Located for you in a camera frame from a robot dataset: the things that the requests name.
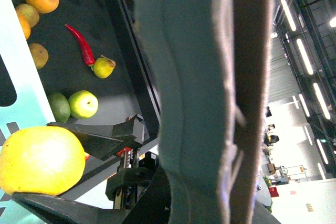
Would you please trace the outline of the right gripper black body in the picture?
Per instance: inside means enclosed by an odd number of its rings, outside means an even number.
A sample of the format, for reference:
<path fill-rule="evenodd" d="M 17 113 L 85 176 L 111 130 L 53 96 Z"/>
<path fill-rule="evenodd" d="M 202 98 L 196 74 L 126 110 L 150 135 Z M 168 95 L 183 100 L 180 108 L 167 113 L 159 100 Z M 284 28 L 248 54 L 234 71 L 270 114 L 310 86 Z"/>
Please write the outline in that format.
<path fill-rule="evenodd" d="M 120 157 L 117 172 L 107 180 L 106 196 L 113 208 L 106 212 L 105 223 L 168 223 L 171 213 L 171 190 L 159 158 L 128 146 L 116 147 Z"/>

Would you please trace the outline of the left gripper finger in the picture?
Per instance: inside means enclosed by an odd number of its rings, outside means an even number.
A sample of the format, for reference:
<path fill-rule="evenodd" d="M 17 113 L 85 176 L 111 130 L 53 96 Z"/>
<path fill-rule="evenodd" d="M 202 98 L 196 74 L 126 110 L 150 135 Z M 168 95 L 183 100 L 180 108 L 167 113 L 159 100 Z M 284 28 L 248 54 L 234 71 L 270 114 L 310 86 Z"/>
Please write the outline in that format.
<path fill-rule="evenodd" d="M 135 0 L 170 223 L 276 223 L 256 199 L 274 0 Z"/>

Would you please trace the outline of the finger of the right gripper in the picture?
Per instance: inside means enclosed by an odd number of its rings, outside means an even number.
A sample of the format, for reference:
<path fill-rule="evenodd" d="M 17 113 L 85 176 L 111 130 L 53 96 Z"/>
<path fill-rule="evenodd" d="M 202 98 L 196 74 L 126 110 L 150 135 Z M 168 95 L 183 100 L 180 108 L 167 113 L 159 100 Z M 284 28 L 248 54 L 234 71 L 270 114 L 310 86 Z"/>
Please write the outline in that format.
<path fill-rule="evenodd" d="M 69 130 L 79 139 L 86 153 L 102 161 L 127 149 L 137 150 L 144 142 L 145 124 L 138 114 L 116 125 L 60 122 L 50 122 L 47 125 Z"/>
<path fill-rule="evenodd" d="M 134 223 L 129 210 L 102 209 L 42 194 L 14 193 L 12 200 L 46 223 Z"/>

